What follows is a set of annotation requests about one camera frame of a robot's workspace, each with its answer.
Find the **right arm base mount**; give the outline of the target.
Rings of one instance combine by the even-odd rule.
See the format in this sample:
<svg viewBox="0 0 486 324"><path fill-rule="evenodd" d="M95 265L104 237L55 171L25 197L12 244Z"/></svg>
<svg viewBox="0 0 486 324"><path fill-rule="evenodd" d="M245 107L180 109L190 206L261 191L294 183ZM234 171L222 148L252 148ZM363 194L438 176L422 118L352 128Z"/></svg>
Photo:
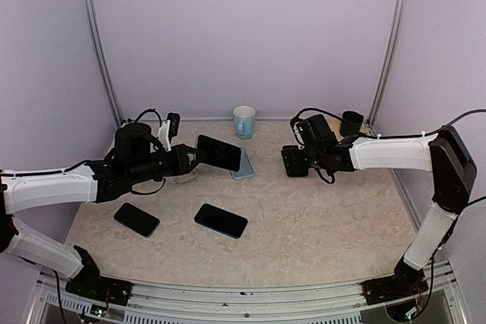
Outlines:
<svg viewBox="0 0 486 324"><path fill-rule="evenodd" d="M381 304L426 292L429 289L423 269L414 269L401 259L392 275L362 283L367 305Z"/></svg>

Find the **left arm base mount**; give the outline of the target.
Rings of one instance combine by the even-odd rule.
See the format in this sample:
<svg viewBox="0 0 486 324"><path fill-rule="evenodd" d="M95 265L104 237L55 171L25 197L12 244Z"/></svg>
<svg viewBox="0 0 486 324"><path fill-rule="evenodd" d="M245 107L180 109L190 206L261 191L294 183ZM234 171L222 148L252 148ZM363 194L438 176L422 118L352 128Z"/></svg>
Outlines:
<svg viewBox="0 0 486 324"><path fill-rule="evenodd" d="M65 290L81 297L126 307L133 284L129 281L102 276L92 256L82 247L74 245L80 255L82 268L68 279Z"/></svg>

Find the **black phone white edge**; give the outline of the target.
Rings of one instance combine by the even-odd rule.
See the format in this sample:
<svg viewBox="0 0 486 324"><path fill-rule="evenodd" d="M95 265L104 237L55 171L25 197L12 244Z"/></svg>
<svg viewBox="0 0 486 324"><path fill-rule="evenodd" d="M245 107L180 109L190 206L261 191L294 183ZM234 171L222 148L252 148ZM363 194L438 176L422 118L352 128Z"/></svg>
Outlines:
<svg viewBox="0 0 486 324"><path fill-rule="evenodd" d="M200 134L197 149L204 152L202 163L227 171L237 172L241 164L241 148L221 140Z"/></svg>

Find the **aluminium frame post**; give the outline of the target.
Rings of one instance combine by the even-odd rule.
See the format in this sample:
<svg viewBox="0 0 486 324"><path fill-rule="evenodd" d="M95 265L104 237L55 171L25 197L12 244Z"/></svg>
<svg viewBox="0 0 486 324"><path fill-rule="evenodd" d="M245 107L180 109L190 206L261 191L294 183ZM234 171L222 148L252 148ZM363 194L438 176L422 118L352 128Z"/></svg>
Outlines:
<svg viewBox="0 0 486 324"><path fill-rule="evenodd" d="M90 30L90 37L92 39L93 50L96 56L96 62L98 64L100 76L103 83L103 89L109 104L109 109L113 121L115 122L115 125L119 127L120 125L122 125L124 119L122 117L118 98L115 94L115 88L113 86L112 79L109 73L106 54L103 49L103 41L101 33L99 31L99 24L96 16L95 1L83 0L83 2L85 7L85 13L87 16L88 28Z"/></svg>
<svg viewBox="0 0 486 324"><path fill-rule="evenodd" d="M399 36L402 28L402 20L406 10L406 2L407 0L395 0L391 27L385 48L383 63L380 69L378 85L367 119L367 124L370 128L374 128L377 124L380 109L385 99L387 86L390 82L390 74L393 68L393 61L397 46L399 44Z"/></svg>

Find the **clear phone case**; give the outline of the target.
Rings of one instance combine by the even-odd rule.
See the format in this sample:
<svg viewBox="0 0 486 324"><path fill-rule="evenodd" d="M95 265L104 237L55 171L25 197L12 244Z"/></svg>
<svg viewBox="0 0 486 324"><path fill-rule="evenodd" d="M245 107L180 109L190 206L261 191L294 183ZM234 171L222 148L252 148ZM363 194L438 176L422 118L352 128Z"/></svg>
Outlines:
<svg viewBox="0 0 486 324"><path fill-rule="evenodd" d="M174 177L174 181L177 184L186 184L190 181L193 181L197 178L197 171L193 170L185 175L179 175Z"/></svg>

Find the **left aluminium frame post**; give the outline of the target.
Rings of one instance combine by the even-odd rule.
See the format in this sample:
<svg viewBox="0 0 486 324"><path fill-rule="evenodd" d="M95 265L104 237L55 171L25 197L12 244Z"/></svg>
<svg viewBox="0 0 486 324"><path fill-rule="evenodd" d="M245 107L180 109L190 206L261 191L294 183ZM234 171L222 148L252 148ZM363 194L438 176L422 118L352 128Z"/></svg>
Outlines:
<svg viewBox="0 0 486 324"><path fill-rule="evenodd" d="M115 88L113 86L112 79L109 73L106 54L103 49L103 41L101 33L99 31L99 24L96 16L95 1L83 0L83 2L85 7L85 13L87 16L88 28L90 30L90 37L92 39L93 50L96 56L96 62L98 64L100 76L103 83L103 89L109 104L109 109L113 121L115 122L115 125L119 127L120 125L122 125L124 119L122 117L118 98L115 94Z"/></svg>

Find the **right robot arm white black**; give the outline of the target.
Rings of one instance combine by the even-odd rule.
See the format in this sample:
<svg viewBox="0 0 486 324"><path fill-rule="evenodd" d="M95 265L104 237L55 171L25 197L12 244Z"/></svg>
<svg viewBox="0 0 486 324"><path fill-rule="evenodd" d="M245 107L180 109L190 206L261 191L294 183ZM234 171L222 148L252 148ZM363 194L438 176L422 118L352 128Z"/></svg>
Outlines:
<svg viewBox="0 0 486 324"><path fill-rule="evenodd" d="M478 169L458 131L449 122L434 131L381 135L362 131L362 116L344 112L335 133L322 109L302 109L289 122L296 143L281 149L290 178L313 170L326 184L336 173L368 170L416 171L431 177L431 205L420 228L391 275L389 291L403 297L418 284L422 269L447 242L463 211L479 203L471 193Z"/></svg>

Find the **dark green cup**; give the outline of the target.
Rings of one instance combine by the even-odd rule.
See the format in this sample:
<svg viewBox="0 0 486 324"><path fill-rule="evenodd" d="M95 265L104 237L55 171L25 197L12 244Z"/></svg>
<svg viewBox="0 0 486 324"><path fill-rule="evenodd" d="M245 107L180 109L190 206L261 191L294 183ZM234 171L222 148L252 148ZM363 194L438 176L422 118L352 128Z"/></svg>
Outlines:
<svg viewBox="0 0 486 324"><path fill-rule="evenodd" d="M342 121L339 127L339 133L342 137L356 135L361 130L364 116L354 111L344 111Z"/></svg>

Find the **black phone left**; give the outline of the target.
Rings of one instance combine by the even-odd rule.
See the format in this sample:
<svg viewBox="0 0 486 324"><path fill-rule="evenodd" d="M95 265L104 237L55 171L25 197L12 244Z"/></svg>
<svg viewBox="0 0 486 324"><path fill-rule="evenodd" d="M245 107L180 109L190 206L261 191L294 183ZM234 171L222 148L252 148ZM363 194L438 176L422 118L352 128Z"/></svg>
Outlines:
<svg viewBox="0 0 486 324"><path fill-rule="evenodd" d="M160 220L130 203L124 203L114 214L114 220L142 237L149 238Z"/></svg>

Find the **beige plate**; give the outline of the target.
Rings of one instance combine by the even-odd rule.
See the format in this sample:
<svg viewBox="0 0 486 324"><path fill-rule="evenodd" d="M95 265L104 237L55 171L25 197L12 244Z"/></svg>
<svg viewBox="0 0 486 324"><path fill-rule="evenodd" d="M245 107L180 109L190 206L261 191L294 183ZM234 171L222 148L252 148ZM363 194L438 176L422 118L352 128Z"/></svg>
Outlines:
<svg viewBox="0 0 486 324"><path fill-rule="evenodd" d="M330 127L330 130L335 134L336 140L339 143L352 143L360 137L369 137L370 136L368 130L362 125L361 130L359 131L358 134L352 135L352 136L349 136L349 137L342 137L341 134L339 133L339 127L341 125L340 120L334 119L334 118L329 118L329 119L327 119L327 123L328 123L328 126Z"/></svg>

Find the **light blue mug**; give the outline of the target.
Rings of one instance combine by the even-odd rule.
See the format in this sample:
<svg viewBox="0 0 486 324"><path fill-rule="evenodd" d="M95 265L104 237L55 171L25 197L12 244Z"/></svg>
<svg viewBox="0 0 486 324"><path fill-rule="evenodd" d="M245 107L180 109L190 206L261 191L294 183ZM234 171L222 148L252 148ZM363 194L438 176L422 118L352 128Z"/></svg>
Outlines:
<svg viewBox="0 0 486 324"><path fill-rule="evenodd" d="M235 134L242 140L249 140L253 137L255 128L256 110L247 105L241 105L233 110L233 121Z"/></svg>

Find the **right aluminium frame post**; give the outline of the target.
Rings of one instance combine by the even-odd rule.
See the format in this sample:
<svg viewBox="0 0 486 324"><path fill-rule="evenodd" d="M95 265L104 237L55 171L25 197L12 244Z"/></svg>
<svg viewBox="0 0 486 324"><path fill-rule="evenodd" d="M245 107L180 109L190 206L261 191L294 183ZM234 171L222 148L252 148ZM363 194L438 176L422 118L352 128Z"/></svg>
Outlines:
<svg viewBox="0 0 486 324"><path fill-rule="evenodd" d="M393 61L397 46L399 44L399 36L402 28L402 20L406 10L406 2L407 0L395 0L391 27L385 48L383 63L380 69L378 85L367 119L367 124L370 128L374 128L377 124L380 109L385 99L387 86L390 82L390 74L393 68Z"/></svg>

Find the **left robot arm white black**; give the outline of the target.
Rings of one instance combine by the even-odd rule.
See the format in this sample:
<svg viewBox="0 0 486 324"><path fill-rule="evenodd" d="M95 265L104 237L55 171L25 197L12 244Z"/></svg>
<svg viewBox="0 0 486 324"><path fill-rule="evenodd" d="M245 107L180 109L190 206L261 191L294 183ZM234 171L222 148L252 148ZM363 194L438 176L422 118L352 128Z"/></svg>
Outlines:
<svg viewBox="0 0 486 324"><path fill-rule="evenodd" d="M162 137L148 124L134 122L115 132L114 146L101 160L87 160L60 170L1 174L1 252L48 267L90 297L106 290L106 280L91 255L36 231L15 213L63 203L104 203L134 192L134 185L186 175L206 153L185 144L171 146L172 128L161 126Z"/></svg>

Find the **light blue phone case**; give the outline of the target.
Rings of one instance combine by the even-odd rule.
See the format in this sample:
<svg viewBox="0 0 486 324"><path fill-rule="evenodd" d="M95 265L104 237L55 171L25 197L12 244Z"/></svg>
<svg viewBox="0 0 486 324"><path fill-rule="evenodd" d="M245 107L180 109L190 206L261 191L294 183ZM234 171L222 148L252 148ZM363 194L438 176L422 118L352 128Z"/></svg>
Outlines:
<svg viewBox="0 0 486 324"><path fill-rule="evenodd" d="M236 181L250 179L255 176L254 166L244 147L241 148L240 168L238 171L231 171L230 175Z"/></svg>

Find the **black phone blue edge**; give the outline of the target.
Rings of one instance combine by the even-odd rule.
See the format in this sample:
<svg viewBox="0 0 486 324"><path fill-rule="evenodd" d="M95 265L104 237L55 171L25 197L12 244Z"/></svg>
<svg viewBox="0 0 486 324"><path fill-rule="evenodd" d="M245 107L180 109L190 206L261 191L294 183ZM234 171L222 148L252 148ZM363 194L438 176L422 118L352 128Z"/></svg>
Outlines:
<svg viewBox="0 0 486 324"><path fill-rule="evenodd" d="M239 239L248 225L246 218L208 203L201 206L194 221L234 239Z"/></svg>

